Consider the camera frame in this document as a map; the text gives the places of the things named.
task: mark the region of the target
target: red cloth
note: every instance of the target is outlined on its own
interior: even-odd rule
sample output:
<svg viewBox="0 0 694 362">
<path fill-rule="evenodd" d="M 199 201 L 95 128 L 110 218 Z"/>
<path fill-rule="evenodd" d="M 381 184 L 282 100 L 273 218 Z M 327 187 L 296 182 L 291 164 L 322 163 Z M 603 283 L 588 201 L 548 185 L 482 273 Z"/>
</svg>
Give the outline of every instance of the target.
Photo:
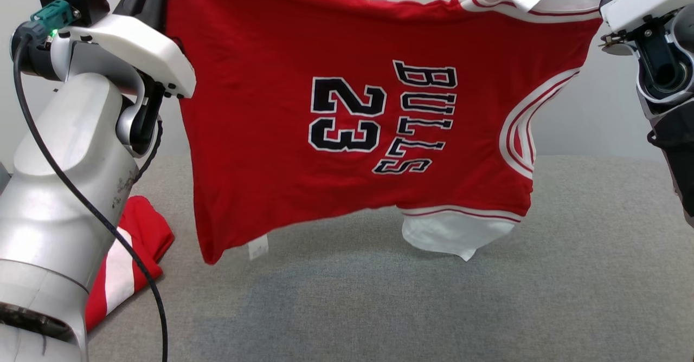
<svg viewBox="0 0 694 362">
<path fill-rule="evenodd" d="M 198 81 L 181 112 L 210 264 L 288 224 L 393 205 L 423 249 L 507 233 L 530 207 L 530 120 L 602 23 L 484 0 L 171 0 L 167 14 Z"/>
<path fill-rule="evenodd" d="M 153 278 L 159 278 L 162 269 L 157 262 L 174 242 L 174 234 L 164 217 L 145 197 L 131 197 L 126 202 L 118 230 L 131 243 Z M 131 295 L 146 287 L 147 280 L 128 251 L 118 241 L 114 242 L 87 300 L 87 331 L 96 327 Z"/>
</svg>

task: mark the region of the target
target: bulls jersey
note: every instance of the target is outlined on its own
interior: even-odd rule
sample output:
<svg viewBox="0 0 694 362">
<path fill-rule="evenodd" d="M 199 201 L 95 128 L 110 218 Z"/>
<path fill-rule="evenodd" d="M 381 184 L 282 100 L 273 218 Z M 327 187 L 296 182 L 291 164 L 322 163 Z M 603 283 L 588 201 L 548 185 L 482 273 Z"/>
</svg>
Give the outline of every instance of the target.
<svg viewBox="0 0 694 362">
<path fill-rule="evenodd" d="M 468 257 L 530 207 L 530 122 L 579 73 L 595 11 L 512 2 L 171 0 L 201 251 L 396 206 L 409 243 Z"/>
</svg>

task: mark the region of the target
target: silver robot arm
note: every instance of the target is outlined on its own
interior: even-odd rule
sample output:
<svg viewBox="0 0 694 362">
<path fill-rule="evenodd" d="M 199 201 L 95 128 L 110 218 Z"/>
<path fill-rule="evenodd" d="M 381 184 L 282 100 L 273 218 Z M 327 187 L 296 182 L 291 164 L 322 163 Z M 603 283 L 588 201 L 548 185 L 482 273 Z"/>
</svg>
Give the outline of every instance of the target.
<svg viewBox="0 0 694 362">
<path fill-rule="evenodd" d="M 20 63 L 64 82 L 35 125 L 60 170 L 112 225 L 137 179 L 135 159 L 153 147 L 163 98 L 189 98 L 196 86 L 181 48 L 157 30 L 165 0 L 156 1 L 133 8 L 142 1 L 123 0 L 108 14 L 106 0 L 75 0 L 84 5 L 71 8 L 75 21 L 26 46 Z M 13 51 L 32 27 L 17 29 Z M 0 196 L 0 362 L 86 362 L 85 305 L 114 236 L 32 135 L 14 167 Z"/>
<path fill-rule="evenodd" d="M 684 218 L 694 227 L 694 0 L 602 0 L 612 33 L 603 50 L 637 60 L 647 140 L 670 167 Z"/>
</svg>

